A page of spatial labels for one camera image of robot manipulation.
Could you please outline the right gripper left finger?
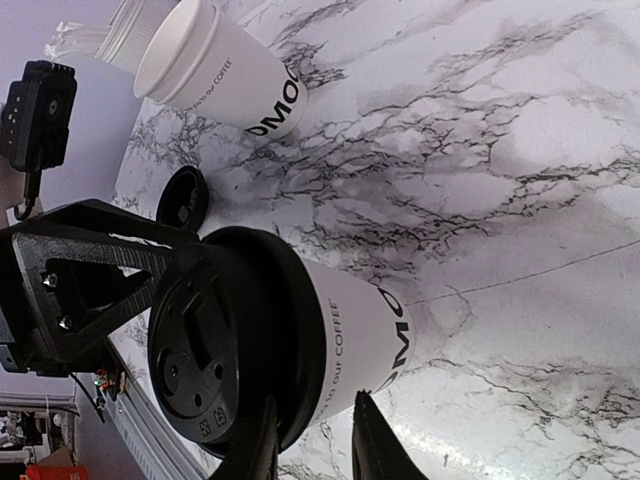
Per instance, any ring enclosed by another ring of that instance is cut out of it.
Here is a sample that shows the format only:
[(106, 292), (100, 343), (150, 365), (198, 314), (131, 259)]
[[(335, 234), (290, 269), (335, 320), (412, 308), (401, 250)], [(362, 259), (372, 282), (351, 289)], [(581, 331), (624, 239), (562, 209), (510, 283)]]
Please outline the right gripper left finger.
[(276, 479), (278, 449), (277, 406), (275, 399), (269, 396), (249, 415), (222, 463), (209, 479)]

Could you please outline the white paper cup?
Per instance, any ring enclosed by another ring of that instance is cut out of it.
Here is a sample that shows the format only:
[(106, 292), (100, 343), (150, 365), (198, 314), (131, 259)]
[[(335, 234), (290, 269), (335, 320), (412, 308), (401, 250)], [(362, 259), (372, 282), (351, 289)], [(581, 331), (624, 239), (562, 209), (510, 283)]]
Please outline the white paper cup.
[(321, 307), (326, 345), (314, 425), (353, 406), (357, 392), (375, 394), (398, 379), (412, 359), (416, 331), (391, 290), (316, 262), (303, 264)]

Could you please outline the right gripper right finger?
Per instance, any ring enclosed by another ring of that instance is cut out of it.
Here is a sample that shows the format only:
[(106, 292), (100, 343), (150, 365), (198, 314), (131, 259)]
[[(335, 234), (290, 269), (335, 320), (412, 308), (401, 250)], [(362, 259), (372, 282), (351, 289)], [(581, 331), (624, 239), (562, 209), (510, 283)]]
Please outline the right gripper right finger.
[(353, 478), (427, 480), (411, 460), (371, 395), (359, 391), (352, 431)]

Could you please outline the black plastic cup lid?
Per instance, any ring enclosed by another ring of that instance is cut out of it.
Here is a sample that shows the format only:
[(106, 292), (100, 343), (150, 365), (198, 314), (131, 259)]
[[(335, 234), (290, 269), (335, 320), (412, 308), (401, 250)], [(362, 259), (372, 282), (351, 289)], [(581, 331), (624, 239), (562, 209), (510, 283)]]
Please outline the black plastic cup lid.
[(251, 410), (276, 402), (279, 446), (309, 426), (326, 372), (319, 296), (273, 233), (225, 227), (181, 249), (151, 309), (149, 374), (184, 438), (223, 457)]

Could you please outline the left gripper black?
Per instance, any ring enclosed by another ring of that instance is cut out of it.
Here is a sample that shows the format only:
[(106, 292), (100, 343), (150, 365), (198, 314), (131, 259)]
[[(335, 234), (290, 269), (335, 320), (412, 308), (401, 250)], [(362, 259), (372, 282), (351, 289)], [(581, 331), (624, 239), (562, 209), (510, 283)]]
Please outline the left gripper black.
[(1, 366), (68, 376), (151, 306), (178, 250), (195, 233), (99, 200), (85, 200), (1, 231)]

